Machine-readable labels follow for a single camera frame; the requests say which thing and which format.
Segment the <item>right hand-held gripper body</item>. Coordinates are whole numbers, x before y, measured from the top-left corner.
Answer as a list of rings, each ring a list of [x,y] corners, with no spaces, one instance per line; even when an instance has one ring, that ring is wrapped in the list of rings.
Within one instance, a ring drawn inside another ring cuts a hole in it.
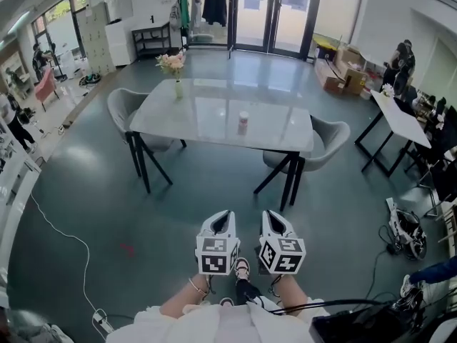
[[[261,234],[256,249],[259,274],[297,274],[306,256],[304,240],[295,232]]]

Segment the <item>brown cardboard box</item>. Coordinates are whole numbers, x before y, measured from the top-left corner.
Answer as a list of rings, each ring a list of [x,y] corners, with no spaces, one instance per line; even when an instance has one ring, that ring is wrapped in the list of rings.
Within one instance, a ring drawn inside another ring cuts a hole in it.
[[[348,68],[345,73],[346,82],[343,92],[345,94],[359,96],[365,87],[367,76],[367,73],[364,71]]]

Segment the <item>open cardboard box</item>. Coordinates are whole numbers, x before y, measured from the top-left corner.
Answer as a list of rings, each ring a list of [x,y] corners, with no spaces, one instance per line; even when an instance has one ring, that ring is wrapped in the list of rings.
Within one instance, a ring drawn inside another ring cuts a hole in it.
[[[358,52],[351,51],[346,47],[340,47],[336,52],[334,64],[341,74],[345,76],[349,70],[362,71],[365,59]]]

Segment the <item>person's white shirt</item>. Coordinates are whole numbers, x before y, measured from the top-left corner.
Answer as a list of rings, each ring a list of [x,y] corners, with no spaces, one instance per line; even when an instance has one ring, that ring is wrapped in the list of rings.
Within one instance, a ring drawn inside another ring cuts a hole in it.
[[[328,315],[322,307],[304,309],[296,317],[275,315],[252,303],[187,305],[183,313],[175,319],[158,306],[149,307],[132,324],[110,333],[106,343],[314,343],[312,319]]]

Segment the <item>black equipment case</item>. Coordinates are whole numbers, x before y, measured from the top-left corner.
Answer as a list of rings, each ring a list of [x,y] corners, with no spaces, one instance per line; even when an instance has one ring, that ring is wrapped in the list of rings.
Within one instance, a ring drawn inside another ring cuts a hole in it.
[[[315,317],[309,329],[315,343],[393,343],[411,328],[413,313],[390,304],[358,312]]]

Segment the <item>grey upholstered chair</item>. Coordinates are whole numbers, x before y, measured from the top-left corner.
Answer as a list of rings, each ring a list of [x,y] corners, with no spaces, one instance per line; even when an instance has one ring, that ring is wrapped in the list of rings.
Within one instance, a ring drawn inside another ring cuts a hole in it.
[[[120,88],[115,89],[108,96],[107,106],[109,113],[121,137],[127,144],[129,143],[127,134],[131,131],[130,124],[148,95],[148,93],[138,93]],[[172,139],[162,136],[141,134],[141,138],[146,148],[152,152],[165,152],[173,143]]]
[[[348,141],[351,134],[349,125],[343,121],[325,121],[310,115],[311,123],[287,130],[286,145],[292,149],[305,149],[306,145],[313,145],[314,135],[318,136],[323,145],[323,153],[314,156],[310,151],[302,151],[300,159],[304,160],[302,172],[314,172],[324,167],[330,159]]]

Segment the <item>grey marble table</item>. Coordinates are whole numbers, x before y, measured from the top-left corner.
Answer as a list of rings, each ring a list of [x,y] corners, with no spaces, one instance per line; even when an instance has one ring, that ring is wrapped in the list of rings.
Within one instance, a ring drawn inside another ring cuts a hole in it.
[[[286,132],[310,124],[309,110],[288,103],[291,92],[267,86],[222,79],[181,81],[182,99],[176,98],[173,79],[164,79],[149,93],[130,124],[134,138],[148,134],[283,153],[284,164],[289,166],[281,197],[283,209],[291,193],[300,153],[313,149],[310,144],[305,149],[292,149],[286,145]],[[241,111],[249,114],[245,136],[238,135]]]

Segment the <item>black and white backpack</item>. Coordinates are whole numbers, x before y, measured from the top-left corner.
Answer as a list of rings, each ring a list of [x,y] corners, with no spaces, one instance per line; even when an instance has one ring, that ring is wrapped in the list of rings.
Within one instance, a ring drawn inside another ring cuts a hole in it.
[[[422,260],[427,252],[426,233],[419,218],[413,213],[400,209],[393,200],[387,198],[389,211],[388,227],[391,243],[388,247],[394,254],[404,253],[410,260]]]

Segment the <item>yellow bin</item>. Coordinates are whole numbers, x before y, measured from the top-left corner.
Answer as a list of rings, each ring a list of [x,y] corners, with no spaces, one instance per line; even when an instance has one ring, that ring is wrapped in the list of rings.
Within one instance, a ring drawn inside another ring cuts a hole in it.
[[[316,44],[314,58],[333,61],[337,48],[331,44],[325,37],[315,36],[313,42]]]

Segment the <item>black shelf table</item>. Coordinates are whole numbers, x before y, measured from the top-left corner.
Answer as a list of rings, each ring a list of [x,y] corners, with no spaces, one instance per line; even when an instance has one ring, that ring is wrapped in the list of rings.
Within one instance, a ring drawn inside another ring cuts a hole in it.
[[[168,54],[172,48],[169,22],[150,23],[131,30],[137,60]]]

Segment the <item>pink chair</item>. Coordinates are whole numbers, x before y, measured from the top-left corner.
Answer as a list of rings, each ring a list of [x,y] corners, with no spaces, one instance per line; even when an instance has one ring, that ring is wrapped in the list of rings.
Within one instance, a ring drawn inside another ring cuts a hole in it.
[[[60,99],[56,92],[56,82],[54,73],[51,67],[47,67],[41,81],[34,87],[34,94],[36,99],[40,102],[44,112],[46,112],[45,101],[47,98],[54,94],[57,99]]]

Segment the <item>white garment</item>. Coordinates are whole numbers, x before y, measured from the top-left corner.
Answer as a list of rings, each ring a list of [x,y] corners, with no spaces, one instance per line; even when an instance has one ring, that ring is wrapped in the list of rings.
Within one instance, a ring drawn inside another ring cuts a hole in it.
[[[200,28],[201,18],[202,18],[201,0],[191,0],[190,28],[192,31]]]

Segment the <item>green garment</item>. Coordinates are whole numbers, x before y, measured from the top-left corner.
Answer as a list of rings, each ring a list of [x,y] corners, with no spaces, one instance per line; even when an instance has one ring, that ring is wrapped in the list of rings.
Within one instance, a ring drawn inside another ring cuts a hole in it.
[[[181,11],[181,28],[188,29],[190,24],[188,0],[179,0],[179,7]]]

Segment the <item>white locker cabinet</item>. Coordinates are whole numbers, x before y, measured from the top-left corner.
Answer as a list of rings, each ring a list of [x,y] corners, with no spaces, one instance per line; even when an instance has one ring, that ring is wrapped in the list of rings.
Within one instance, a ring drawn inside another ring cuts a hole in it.
[[[116,71],[106,38],[108,21],[104,3],[79,12],[76,19],[90,72],[105,76]]]

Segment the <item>black stanchion post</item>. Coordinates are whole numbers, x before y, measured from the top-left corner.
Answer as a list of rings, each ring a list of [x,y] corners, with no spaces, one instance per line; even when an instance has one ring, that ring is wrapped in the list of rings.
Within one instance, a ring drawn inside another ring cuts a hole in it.
[[[52,51],[52,54],[53,54],[54,63],[58,67],[58,70],[59,70],[59,73],[60,73],[60,75],[58,77],[58,80],[60,82],[64,82],[64,81],[66,81],[68,79],[68,76],[61,69],[59,59],[58,59],[58,57],[56,55],[56,44],[54,42],[51,43],[51,51]]]

